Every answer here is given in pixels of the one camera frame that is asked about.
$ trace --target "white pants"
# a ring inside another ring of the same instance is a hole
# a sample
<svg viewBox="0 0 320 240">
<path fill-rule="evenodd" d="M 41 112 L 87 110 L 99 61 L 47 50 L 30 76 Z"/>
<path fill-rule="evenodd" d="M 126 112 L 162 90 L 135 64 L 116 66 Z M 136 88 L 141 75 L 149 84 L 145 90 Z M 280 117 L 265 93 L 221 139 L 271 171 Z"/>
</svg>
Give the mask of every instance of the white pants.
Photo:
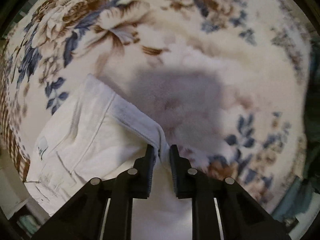
<svg viewBox="0 0 320 240">
<path fill-rule="evenodd" d="M 134 201 L 132 239 L 191 239 L 191 201 L 174 195 L 162 128 L 90 74 L 39 135 L 25 185 L 52 216 L 91 178 L 131 168 L 147 144 L 161 162 L 150 198 Z"/>
</svg>

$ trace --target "green fabric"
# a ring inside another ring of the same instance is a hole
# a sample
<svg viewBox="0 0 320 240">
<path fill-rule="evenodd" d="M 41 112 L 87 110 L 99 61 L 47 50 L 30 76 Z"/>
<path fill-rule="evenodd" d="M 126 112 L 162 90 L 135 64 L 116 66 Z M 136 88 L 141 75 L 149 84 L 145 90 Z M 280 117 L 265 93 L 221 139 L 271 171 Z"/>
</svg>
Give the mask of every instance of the green fabric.
<svg viewBox="0 0 320 240">
<path fill-rule="evenodd" d="M 305 213 L 310 206 L 314 192 L 312 180 L 301 181 L 297 176 L 284 198 L 273 211 L 272 217 L 283 222 L 299 213 Z"/>
<path fill-rule="evenodd" d="M 320 192 L 320 40 L 313 39 L 304 122 L 308 139 L 304 177 Z"/>
<path fill-rule="evenodd" d="M 30 215 L 21 216 L 18 221 L 30 235 L 36 233 L 40 228 L 36 220 Z"/>
</svg>

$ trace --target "fleece blanket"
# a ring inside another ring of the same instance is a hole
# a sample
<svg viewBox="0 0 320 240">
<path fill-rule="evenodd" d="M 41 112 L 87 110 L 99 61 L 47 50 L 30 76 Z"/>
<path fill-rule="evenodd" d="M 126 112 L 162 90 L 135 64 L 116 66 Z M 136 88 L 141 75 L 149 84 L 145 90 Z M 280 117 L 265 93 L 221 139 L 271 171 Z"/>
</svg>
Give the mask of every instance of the fleece blanket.
<svg viewBox="0 0 320 240">
<path fill-rule="evenodd" d="M 310 43 L 282 0 L 39 0 L 3 54 L 21 158 L 91 73 L 268 212 L 302 176 Z"/>
</svg>

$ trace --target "white jeans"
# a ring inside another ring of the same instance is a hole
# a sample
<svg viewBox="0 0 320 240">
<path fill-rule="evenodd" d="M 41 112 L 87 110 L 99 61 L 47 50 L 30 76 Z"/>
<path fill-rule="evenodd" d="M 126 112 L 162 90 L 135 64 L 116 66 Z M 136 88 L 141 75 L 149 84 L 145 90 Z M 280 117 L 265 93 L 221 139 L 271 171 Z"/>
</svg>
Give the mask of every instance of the white jeans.
<svg viewBox="0 0 320 240">
<path fill-rule="evenodd" d="M 150 198 L 134 201 L 132 239 L 191 239 L 191 201 L 174 195 L 162 128 L 90 74 L 39 135 L 25 185 L 52 216 L 91 178 L 131 168 L 147 144 L 161 162 Z"/>
</svg>

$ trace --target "metal pin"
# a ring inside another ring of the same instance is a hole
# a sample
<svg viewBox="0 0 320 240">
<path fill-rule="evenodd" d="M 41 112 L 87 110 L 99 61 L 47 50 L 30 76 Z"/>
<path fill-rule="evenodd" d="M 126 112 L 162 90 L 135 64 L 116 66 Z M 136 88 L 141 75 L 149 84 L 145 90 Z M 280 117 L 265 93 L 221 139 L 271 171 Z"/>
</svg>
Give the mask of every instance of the metal pin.
<svg viewBox="0 0 320 240">
<path fill-rule="evenodd" d="M 198 172 L 198 171 L 197 171 L 196 169 L 194 169 L 194 168 L 191 168 L 191 169 L 188 170 L 188 173 L 189 173 L 190 175 L 196 175 L 197 172 Z"/>
<path fill-rule="evenodd" d="M 227 178 L 225 179 L 225 182 L 226 182 L 227 184 L 229 184 L 229 185 L 232 185 L 232 184 L 234 184 L 235 180 L 234 180 L 233 178 L 231 178 L 231 177 L 227 177 Z"/>
<path fill-rule="evenodd" d="M 99 178 L 93 178 L 90 180 L 91 185 L 98 185 L 100 183 Z"/>
<path fill-rule="evenodd" d="M 136 175 L 137 173 L 138 173 L 138 170 L 135 169 L 135 168 L 132 168 L 132 169 L 128 170 L 128 174 L 130 174 L 130 175 Z"/>
</svg>

